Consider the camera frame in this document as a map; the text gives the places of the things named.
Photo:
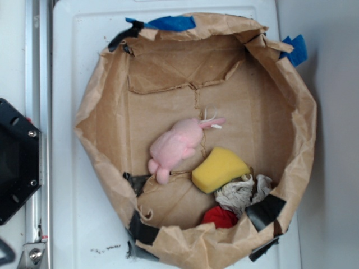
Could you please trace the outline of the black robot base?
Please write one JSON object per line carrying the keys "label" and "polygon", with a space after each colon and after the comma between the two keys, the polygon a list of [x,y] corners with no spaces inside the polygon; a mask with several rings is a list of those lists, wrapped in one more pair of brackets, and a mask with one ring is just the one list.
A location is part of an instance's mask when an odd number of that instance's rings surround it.
{"label": "black robot base", "polygon": [[40,131],[1,99],[1,225],[40,187]]}

